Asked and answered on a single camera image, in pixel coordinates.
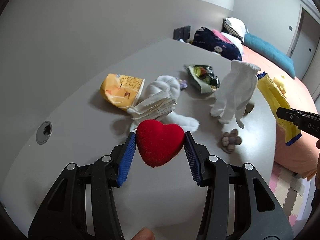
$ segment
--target human hand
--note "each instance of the human hand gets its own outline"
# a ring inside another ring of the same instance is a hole
[[[155,240],[155,236],[150,229],[143,228],[131,240]]]
[[[317,141],[316,147],[320,149],[320,140]],[[316,174],[316,188],[320,189],[320,155],[318,159],[318,167],[317,167],[317,174]]]

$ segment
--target pink bedding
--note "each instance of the pink bedding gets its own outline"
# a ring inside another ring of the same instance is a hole
[[[287,101],[291,108],[317,114],[316,106],[306,86],[298,79],[292,79],[285,71],[254,52],[246,46],[242,60],[258,65],[270,78],[284,76]],[[275,162],[287,169],[297,172],[310,180],[316,174],[319,150],[316,148],[317,138],[302,132],[302,137],[290,146],[285,145],[284,130],[276,128]]]

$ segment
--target brown flower-shaped object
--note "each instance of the brown flower-shaped object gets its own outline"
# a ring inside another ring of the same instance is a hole
[[[236,145],[240,145],[242,139],[238,136],[238,130],[233,129],[230,133],[225,132],[221,138],[222,149],[226,153],[232,153],[236,149]]]

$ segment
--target electrical outlet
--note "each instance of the electrical outlet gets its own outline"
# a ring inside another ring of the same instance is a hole
[[[191,30],[190,25],[175,29],[173,31],[173,39],[174,40],[182,39],[184,41],[190,39],[190,30]]]

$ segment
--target silver screw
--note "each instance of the silver screw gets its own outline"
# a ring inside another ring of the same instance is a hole
[[[110,155],[104,155],[102,157],[102,161],[105,162],[105,163],[108,163],[109,161],[111,161],[111,156]]]
[[[244,167],[245,167],[247,170],[249,170],[249,171],[253,170],[253,166],[252,166],[252,164],[250,164],[250,163],[246,163],[246,164],[244,165]]]
[[[75,167],[76,167],[76,165],[74,163],[69,163],[68,166],[67,166],[67,169],[69,171],[72,171]]]
[[[215,163],[218,161],[218,157],[216,155],[210,155],[209,156],[209,161]]]

